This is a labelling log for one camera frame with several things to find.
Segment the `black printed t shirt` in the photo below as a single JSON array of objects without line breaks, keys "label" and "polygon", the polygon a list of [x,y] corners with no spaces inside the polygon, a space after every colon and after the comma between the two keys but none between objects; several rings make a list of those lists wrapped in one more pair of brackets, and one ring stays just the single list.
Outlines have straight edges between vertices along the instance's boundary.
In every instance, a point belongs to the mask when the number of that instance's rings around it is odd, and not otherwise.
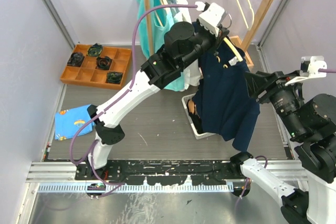
[{"label": "black printed t shirt", "polygon": [[187,102],[187,111],[188,111],[188,115],[191,118],[194,127],[197,131],[198,134],[203,134],[203,128],[202,128],[202,120],[199,117],[199,115],[197,114],[197,110],[196,110],[196,105],[193,102],[192,99],[189,99]]}]

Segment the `navy t shirt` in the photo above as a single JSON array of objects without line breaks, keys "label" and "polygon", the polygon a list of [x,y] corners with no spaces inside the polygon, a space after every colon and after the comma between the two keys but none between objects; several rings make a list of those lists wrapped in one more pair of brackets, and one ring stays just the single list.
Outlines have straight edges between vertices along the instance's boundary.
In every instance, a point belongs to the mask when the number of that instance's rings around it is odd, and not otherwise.
[{"label": "navy t shirt", "polygon": [[225,141],[232,141],[234,149],[245,152],[260,114],[260,106],[248,94],[244,77],[249,70],[246,61],[225,69],[223,62],[233,54],[223,43],[217,51],[217,56],[207,52],[199,58],[203,78],[191,99],[202,120],[204,133],[218,134]]}]

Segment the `cream plastic hanger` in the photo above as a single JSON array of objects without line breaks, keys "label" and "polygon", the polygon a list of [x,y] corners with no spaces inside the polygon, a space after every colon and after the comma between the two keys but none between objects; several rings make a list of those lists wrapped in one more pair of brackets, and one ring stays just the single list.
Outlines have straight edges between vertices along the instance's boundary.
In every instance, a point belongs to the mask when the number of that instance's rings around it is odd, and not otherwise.
[{"label": "cream plastic hanger", "polygon": [[251,30],[255,21],[255,10],[250,0],[235,0],[238,10],[242,16],[245,27],[248,31]]}]

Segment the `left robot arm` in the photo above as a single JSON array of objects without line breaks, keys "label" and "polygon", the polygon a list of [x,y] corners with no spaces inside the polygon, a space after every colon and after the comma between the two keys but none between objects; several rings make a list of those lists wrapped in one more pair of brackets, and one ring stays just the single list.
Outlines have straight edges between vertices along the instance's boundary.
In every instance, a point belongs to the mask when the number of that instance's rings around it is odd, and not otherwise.
[{"label": "left robot arm", "polygon": [[122,119],[142,101],[180,77],[195,60],[220,46],[229,31],[223,26],[216,30],[211,32],[199,21],[174,24],[164,35],[164,44],[142,64],[132,81],[104,104],[88,108],[98,141],[88,157],[90,164],[86,173],[89,177],[99,180],[104,176],[112,146],[125,137],[120,126]]}]

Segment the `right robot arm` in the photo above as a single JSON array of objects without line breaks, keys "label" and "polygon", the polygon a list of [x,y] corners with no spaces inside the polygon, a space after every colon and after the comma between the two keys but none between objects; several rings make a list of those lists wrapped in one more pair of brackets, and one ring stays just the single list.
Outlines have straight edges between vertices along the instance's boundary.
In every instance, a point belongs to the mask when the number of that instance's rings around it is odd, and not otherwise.
[{"label": "right robot arm", "polygon": [[231,157],[232,176],[250,178],[261,187],[288,223],[335,223],[335,97],[322,93],[305,101],[299,71],[247,72],[245,79],[249,96],[272,104],[290,140],[297,143],[309,189],[283,182],[248,152]]}]

